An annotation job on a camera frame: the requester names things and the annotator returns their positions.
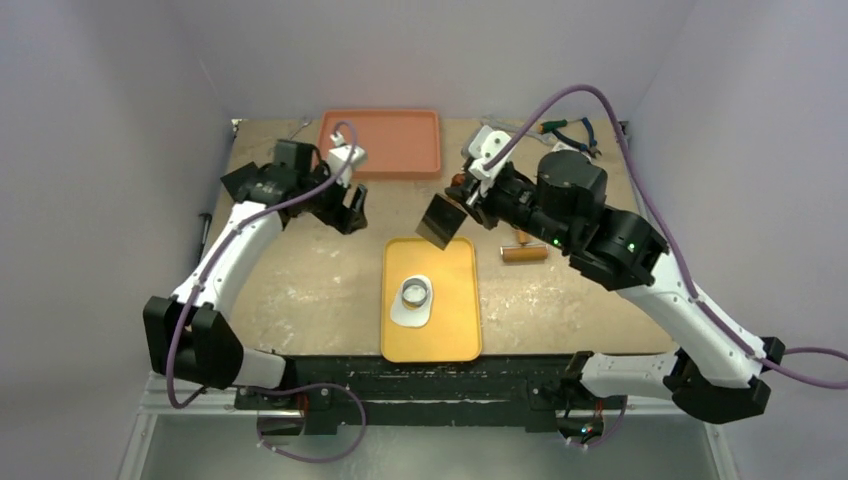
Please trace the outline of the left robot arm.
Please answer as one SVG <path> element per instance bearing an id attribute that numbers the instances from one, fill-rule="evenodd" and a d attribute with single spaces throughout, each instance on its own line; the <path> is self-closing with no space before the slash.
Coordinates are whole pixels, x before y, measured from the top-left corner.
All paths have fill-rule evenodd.
<path id="1" fill-rule="evenodd" d="M 340 133 L 326 156 L 309 143 L 280 140 L 270 162 L 250 162 L 222 177 L 233 206 L 192 274 L 143 309 L 154 372 L 204 387 L 259 387 L 272 408 L 297 399 L 298 382 L 277 354 L 248 348 L 228 323 L 235 300 L 263 252 L 291 220 L 311 214 L 343 235 L 367 225 L 367 189 L 353 186 L 365 149 Z"/>

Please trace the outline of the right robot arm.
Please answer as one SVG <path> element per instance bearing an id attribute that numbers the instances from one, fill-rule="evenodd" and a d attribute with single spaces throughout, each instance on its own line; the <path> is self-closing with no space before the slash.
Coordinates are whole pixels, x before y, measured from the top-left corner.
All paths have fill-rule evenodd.
<path id="1" fill-rule="evenodd" d="M 644 217 L 606 202 L 608 176 L 573 150 L 544 155 L 534 178 L 510 161 L 491 170 L 468 157 L 448 195 L 486 229 L 505 222 L 562 253 L 587 280 L 636 306 L 675 342 L 663 354 L 578 353 L 561 381 L 564 399 L 668 400 L 688 415 L 726 424 L 763 414 L 762 374 L 784 344 L 747 332 L 700 290 L 688 290 L 669 242 Z"/>

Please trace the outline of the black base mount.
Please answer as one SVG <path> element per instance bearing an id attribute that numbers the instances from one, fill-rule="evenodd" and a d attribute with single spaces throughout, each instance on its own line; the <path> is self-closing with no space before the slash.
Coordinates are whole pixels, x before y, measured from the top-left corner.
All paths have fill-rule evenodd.
<path id="1" fill-rule="evenodd" d="M 578 354 L 482 355 L 470 362 L 392 363 L 377 355 L 297 355 L 287 359 L 282 394 L 241 387 L 238 410 L 291 413 L 307 435 L 342 425 L 520 427 L 582 434 L 597 411 L 624 406 L 583 388 Z"/>

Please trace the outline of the aluminium frame rail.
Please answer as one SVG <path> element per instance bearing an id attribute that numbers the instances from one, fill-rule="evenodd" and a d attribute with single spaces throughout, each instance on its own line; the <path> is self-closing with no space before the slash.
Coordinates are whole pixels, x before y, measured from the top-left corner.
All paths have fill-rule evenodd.
<path id="1" fill-rule="evenodd" d="M 200 395 L 188 407 L 174 409 L 168 401 L 165 378 L 151 372 L 140 398 L 117 479 L 140 479 L 142 477 L 144 463 L 154 437 L 157 422 L 160 419 L 171 416 L 189 419 L 208 417 L 215 420 L 239 417 L 251 419 L 257 417 L 300 419 L 302 417 L 297 408 L 284 410 L 236 409 L 237 394 L 238 391 L 234 388 L 223 391 L 212 390 Z"/>

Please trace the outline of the green blue pliers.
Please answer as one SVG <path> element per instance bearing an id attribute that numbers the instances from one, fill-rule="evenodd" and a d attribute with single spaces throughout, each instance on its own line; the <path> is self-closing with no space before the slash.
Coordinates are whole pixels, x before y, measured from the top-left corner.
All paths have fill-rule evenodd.
<path id="1" fill-rule="evenodd" d="M 570 136 L 570 133 L 576 132 L 577 124 L 581 125 L 585 133 L 583 137 Z M 594 127 L 587 117 L 574 121 L 565 119 L 543 121 L 539 124 L 537 130 L 540 134 L 552 135 L 559 143 L 585 154 L 591 159 L 596 159 L 602 155 Z"/>

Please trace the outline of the wooden dough roller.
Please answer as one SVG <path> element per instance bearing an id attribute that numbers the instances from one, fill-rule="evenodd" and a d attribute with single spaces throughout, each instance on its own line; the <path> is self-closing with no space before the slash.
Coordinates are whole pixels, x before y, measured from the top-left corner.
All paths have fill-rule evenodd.
<path id="1" fill-rule="evenodd" d="M 542 262 L 548 258 L 549 251 L 545 244 L 536 242 L 522 230 L 514 229 L 513 232 L 515 243 L 500 248 L 500 256 L 505 264 Z"/>

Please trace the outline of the white dough ball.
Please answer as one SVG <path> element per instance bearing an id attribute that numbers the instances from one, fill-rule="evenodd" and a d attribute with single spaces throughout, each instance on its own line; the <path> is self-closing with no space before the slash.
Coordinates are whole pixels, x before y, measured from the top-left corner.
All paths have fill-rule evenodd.
<path id="1" fill-rule="evenodd" d="M 430 320 L 431 311 L 432 311 L 432 304 L 433 304 L 434 296 L 435 296 L 434 287 L 432 285 L 431 280 L 428 278 L 430 280 L 430 283 L 431 283 L 431 286 L 432 286 L 431 299 L 423 307 L 421 307 L 419 309 L 409 310 L 402 305 L 402 302 L 401 302 L 401 299 L 400 299 L 401 286 L 406 279 L 404 279 L 400 283 L 400 286 L 398 287 L 398 289 L 396 291 L 394 299 L 392 300 L 392 303 L 391 303 L 391 306 L 390 306 L 390 309 L 389 309 L 389 319 L 392 323 L 394 323 L 395 325 L 398 325 L 400 327 L 421 328 L 421 327 L 425 326 Z"/>

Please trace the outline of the left silver wrench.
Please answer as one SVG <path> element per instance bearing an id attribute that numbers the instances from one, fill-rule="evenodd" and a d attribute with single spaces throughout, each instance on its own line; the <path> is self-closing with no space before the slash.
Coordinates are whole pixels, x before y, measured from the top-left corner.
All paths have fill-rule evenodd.
<path id="1" fill-rule="evenodd" d="M 296 135 L 298 132 L 302 131 L 304 128 L 308 127 L 312 123 L 312 119 L 309 117 L 303 117 L 299 120 L 297 126 L 292 131 L 293 135 Z"/>

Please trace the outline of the pink tray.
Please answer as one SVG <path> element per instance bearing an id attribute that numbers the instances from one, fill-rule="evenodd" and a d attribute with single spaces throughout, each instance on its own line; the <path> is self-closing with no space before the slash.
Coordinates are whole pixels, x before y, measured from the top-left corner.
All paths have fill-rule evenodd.
<path id="1" fill-rule="evenodd" d="M 440 117 L 424 109 L 327 110 L 317 144 L 323 155 L 332 147 L 336 123 L 351 123 L 367 161 L 354 173 L 358 180 L 437 180 L 442 174 Z"/>

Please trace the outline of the yellow tray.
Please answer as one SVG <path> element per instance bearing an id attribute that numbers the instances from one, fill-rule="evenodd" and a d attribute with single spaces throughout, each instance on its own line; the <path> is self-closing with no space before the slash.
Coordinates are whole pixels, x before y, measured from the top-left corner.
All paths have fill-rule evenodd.
<path id="1" fill-rule="evenodd" d="M 385 245 L 380 327 L 393 363 L 469 362 L 482 352 L 475 248 L 457 237 L 441 250 L 421 238 Z"/>

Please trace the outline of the black block left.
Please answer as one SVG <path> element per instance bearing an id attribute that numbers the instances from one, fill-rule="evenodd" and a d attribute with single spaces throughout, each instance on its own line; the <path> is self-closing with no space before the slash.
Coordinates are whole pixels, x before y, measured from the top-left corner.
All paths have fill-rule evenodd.
<path id="1" fill-rule="evenodd" d="M 231 199 L 238 201 L 239 191 L 253 180 L 257 170 L 257 165 L 254 162 L 249 162 L 220 178 Z"/>

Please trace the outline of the metal ring cutter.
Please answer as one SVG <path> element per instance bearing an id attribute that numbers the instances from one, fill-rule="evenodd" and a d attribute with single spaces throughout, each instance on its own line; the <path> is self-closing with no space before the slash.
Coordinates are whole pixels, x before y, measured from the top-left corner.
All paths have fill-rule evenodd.
<path id="1" fill-rule="evenodd" d="M 421 275 L 407 278 L 400 290 L 400 299 L 402 305 L 409 309 L 419 309 L 423 307 L 432 296 L 432 286 L 430 280 Z"/>

